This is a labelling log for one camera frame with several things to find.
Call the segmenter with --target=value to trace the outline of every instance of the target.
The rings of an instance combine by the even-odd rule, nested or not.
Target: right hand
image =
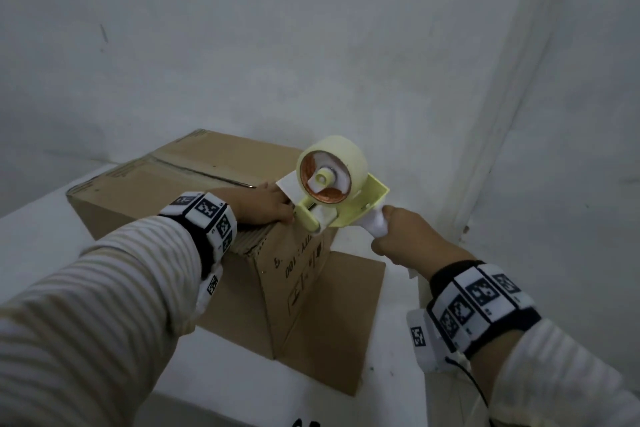
[[[415,269],[430,280],[433,274],[449,264],[476,260],[467,250],[446,241],[418,213],[393,206],[385,206],[382,213],[389,232],[373,240],[371,249],[396,265]]]

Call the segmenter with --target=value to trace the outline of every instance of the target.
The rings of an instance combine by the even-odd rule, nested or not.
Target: white wall
[[[640,385],[640,5],[568,0],[463,241]]]
[[[0,145],[120,162],[198,126],[341,133],[435,219],[518,1],[0,0]]]

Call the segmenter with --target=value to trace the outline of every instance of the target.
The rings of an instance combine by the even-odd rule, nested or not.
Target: wristband
[[[429,317],[448,349],[469,359],[496,337],[527,331],[541,319],[531,297],[495,265],[456,262],[438,271],[430,287]]]
[[[210,192],[183,192],[159,213],[177,221],[189,232],[200,255],[204,280],[211,274],[237,235],[237,222],[231,207]]]

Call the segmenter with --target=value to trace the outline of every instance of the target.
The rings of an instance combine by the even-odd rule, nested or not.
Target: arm
[[[292,220],[274,188],[220,188],[238,221]],[[202,263],[161,216],[107,235],[0,307],[0,424],[121,426],[193,331]]]
[[[427,280],[460,261],[476,258],[447,242],[420,215],[386,206],[387,236],[373,241],[379,255],[417,270]],[[540,426],[640,424],[640,401],[620,374],[543,319],[526,332],[511,330],[471,359],[473,375],[489,400],[492,418]]]

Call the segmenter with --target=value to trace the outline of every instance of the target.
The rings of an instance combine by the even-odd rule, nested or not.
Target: black cable
[[[476,387],[476,390],[478,390],[478,393],[480,393],[480,398],[482,399],[482,401],[484,402],[486,407],[489,408],[489,403],[487,402],[486,398],[484,397],[484,394],[482,393],[482,390],[480,390],[480,385],[477,384],[476,379],[471,375],[471,373],[469,373],[467,371],[467,368],[465,368],[464,366],[460,365],[460,363],[458,363],[455,360],[452,360],[449,357],[445,357],[444,361],[445,361],[445,363],[449,363],[450,365],[456,366],[456,367],[460,368],[460,370],[465,372],[465,375],[467,375],[468,379],[471,380],[471,383],[473,383],[474,386]],[[495,427],[495,425],[493,425],[493,422],[492,422],[491,419],[489,419],[489,425],[491,425],[491,427]]]

